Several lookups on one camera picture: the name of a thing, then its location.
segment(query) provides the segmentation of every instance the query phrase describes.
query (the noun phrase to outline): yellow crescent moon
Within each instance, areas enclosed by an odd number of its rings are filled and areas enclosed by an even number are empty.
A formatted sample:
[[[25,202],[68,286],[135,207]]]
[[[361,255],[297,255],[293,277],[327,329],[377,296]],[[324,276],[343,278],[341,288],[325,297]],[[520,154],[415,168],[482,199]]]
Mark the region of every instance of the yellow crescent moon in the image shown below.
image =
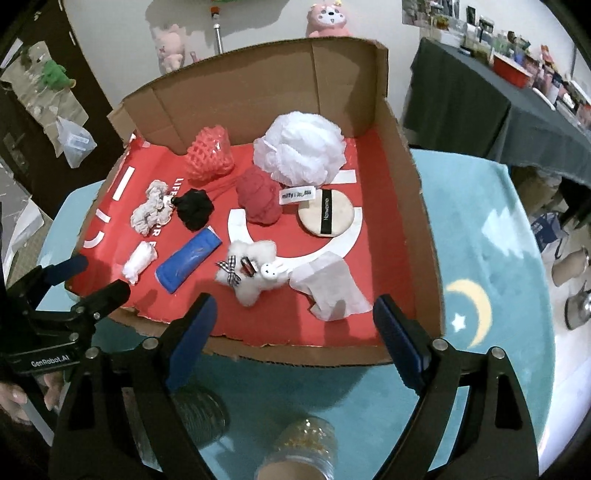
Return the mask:
[[[474,340],[472,340],[468,348],[478,345],[484,340],[492,326],[491,302],[484,288],[472,280],[456,280],[447,286],[446,291],[463,293],[474,303],[476,312],[478,313],[478,329],[476,330]]]

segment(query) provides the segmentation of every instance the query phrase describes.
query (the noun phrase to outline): cardboard box flap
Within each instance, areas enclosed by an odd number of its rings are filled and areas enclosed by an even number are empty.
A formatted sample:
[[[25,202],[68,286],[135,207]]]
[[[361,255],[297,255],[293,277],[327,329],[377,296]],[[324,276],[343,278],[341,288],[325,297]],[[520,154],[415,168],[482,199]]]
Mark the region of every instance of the cardboard box flap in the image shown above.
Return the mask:
[[[387,77],[387,50],[375,42],[303,38],[202,60],[145,85],[123,106],[146,140],[177,154],[203,127],[223,125],[233,145],[246,144],[295,110],[319,113],[355,137],[373,124]]]
[[[396,117],[385,98],[379,100],[376,106],[376,127],[388,159],[390,178],[400,199],[398,211],[407,239],[417,320],[429,335],[438,337],[445,333],[441,279],[427,206],[421,194],[421,177]],[[401,161],[404,157],[407,157],[408,161]]]
[[[120,139],[123,140],[123,143],[127,145],[131,134],[136,130],[139,129],[136,127],[135,122],[125,110],[123,103],[120,103],[115,107],[115,109],[107,115],[109,122],[113,125],[113,128],[119,135]]]

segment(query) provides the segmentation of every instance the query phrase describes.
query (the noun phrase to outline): red knitted ball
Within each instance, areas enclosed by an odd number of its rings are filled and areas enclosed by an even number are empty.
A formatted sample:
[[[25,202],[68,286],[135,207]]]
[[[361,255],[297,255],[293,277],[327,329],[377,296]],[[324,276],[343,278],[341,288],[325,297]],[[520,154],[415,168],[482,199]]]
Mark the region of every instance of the red knitted ball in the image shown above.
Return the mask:
[[[281,216],[281,185],[256,165],[244,172],[236,184],[238,204],[246,210],[249,222],[273,225]]]

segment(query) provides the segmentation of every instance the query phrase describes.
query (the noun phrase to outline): black strap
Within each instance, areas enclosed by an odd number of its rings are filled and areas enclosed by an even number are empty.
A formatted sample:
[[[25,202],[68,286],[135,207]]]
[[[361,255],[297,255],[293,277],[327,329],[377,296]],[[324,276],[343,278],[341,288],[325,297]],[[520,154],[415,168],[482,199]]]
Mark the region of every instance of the black strap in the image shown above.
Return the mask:
[[[332,190],[322,190],[322,207],[320,209],[322,221],[320,223],[321,235],[332,234]]]

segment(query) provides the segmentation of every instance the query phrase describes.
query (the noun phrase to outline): cardboard box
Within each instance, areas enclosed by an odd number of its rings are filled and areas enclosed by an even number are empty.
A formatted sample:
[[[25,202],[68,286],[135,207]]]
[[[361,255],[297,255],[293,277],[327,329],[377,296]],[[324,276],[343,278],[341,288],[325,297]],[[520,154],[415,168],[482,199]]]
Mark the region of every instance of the cardboard box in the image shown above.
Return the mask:
[[[421,197],[421,181],[386,101],[387,80],[388,51],[377,43],[357,38],[282,41],[231,51],[161,77],[125,98],[110,120],[122,139],[136,130],[148,142],[166,146],[177,155],[186,153],[203,127],[216,124],[228,129],[232,145],[251,144],[266,133],[278,115],[291,111],[319,113],[338,124],[345,137],[358,139],[363,191],[370,192],[374,182],[377,189],[386,177],[394,195],[392,205],[374,201],[371,211],[365,208],[363,221],[371,255],[371,265],[366,267],[372,272],[379,269],[382,263],[388,263],[390,254],[407,257],[411,288],[406,288],[412,298],[403,310],[431,336],[440,336],[444,317],[436,253]],[[123,160],[105,182],[87,220],[94,218]],[[363,171],[378,162],[384,164],[392,184],[387,173],[379,179],[364,180]],[[396,203],[398,213],[392,211]],[[380,232],[387,230],[383,226],[394,217],[401,218],[406,242],[390,253],[389,238],[380,236]],[[82,246],[86,228],[88,222],[77,249]],[[382,293],[388,292],[374,291],[370,301]],[[133,312],[120,311],[114,316],[144,333],[163,330],[161,325],[140,319]],[[301,365],[372,365],[390,361],[379,340],[374,344],[321,348],[289,343],[252,346],[224,335],[222,332],[212,337],[206,350]]]

